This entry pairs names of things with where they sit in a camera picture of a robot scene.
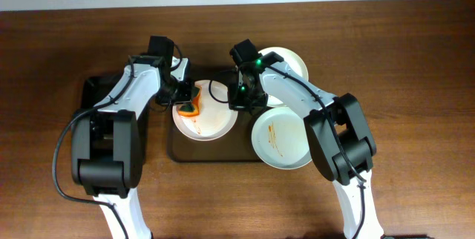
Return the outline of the white plate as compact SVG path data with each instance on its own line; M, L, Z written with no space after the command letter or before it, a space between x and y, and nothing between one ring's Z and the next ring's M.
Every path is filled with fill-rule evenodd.
M304 121L287 107L272 108L255 121L251 142L267 165L293 170L312 162Z
M309 80L309 72L307 70L307 67L303 59L298 54L291 51L290 49L282 47L270 47L258 51L258 53L262 54L263 56L270 52L275 52L279 56L283 57L284 61L291 67L294 72L296 72L299 76L303 77L305 80ZM278 108L283 107L284 103L276 97L269 95L267 106L271 108Z
M177 129L186 137L197 141L216 140L224 136L238 118L238 112L231 110L228 104L219 103L212 98L209 94L209 82L209 79L195 82L197 87L201 87L200 113L197 116L180 116L176 105L171 111Z

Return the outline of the orange green scrub sponge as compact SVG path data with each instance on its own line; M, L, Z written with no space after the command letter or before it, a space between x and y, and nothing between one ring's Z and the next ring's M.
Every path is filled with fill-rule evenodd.
M191 90L191 102L177 108L177 113L182 117L195 117L200 114L201 87L194 86Z

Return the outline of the white plate top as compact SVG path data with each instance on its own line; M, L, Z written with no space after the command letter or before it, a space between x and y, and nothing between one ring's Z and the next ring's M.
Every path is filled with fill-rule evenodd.
M303 77L305 80L309 80L309 72L307 70L307 67L303 59L298 54L291 51L290 49L282 47L270 47L258 51L258 53L262 54L263 56L270 52L275 52L279 56L283 57L284 61L291 67L294 72L296 72L299 76ZM278 108L283 107L284 103L276 97L269 95L267 106L271 108Z

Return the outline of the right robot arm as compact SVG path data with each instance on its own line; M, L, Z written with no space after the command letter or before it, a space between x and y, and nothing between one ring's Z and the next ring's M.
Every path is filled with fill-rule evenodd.
M229 54L237 74L229 85L230 109L264 108L269 96L281 100L303 120L312 161L335 187L344 236L383 238L371 189L376 143L358 100L352 94L321 90L294 72L282 56L263 55L248 39Z

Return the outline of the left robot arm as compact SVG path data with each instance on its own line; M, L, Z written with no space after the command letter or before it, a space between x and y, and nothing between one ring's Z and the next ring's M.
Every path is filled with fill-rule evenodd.
M151 36L145 53L130 56L118 82L71 126L71 170L101 207L113 238L152 238L138 198L145 163L149 102L191 102L189 61L165 36Z

